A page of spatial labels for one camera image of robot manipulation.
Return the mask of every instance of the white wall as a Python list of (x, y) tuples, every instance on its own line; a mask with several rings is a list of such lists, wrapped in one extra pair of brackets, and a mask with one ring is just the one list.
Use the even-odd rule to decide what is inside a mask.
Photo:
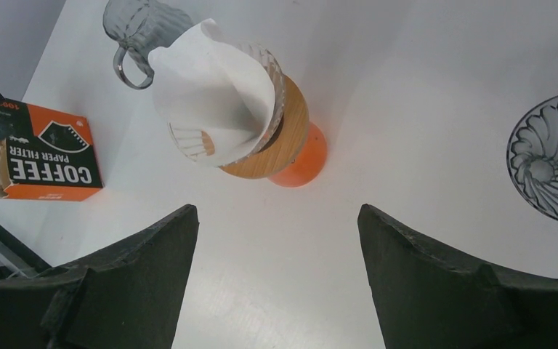
[(65, 0), (0, 0), (0, 92), (21, 100)]

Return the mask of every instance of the orange base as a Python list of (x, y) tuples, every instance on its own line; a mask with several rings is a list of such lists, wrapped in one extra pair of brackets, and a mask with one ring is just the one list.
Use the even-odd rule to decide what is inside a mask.
[(309, 123), (309, 133), (302, 150), (285, 169), (268, 179), (282, 187), (295, 188), (311, 182), (320, 174), (326, 163), (328, 148), (320, 129)]

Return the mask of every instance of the orange box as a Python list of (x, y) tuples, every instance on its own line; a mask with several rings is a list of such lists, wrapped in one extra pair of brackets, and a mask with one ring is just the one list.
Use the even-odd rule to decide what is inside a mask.
[(103, 188), (86, 118), (8, 99), (0, 118), (14, 128), (0, 142), (0, 198), (82, 201)]

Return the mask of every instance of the white paper filter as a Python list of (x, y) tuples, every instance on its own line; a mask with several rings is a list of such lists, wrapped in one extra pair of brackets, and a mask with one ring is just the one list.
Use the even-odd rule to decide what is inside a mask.
[(214, 20), (154, 49), (149, 63), (155, 109), (187, 157), (217, 167), (252, 152), (270, 125), (275, 89), (259, 62), (224, 42)]

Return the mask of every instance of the white table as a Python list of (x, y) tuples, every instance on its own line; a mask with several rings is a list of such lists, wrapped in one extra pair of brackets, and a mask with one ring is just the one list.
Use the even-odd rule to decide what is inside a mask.
[(506, 171), (520, 117), (558, 95), (556, 0), (174, 0), (270, 48), (325, 131), (328, 163), (285, 189), (188, 162), (150, 90), (112, 71), (106, 1), (70, 0), (24, 101), (91, 121), (106, 188), (0, 201), (58, 265), (191, 203), (201, 221), (174, 348), (382, 348), (356, 218), (374, 204), (477, 257), (558, 278), (558, 222)]

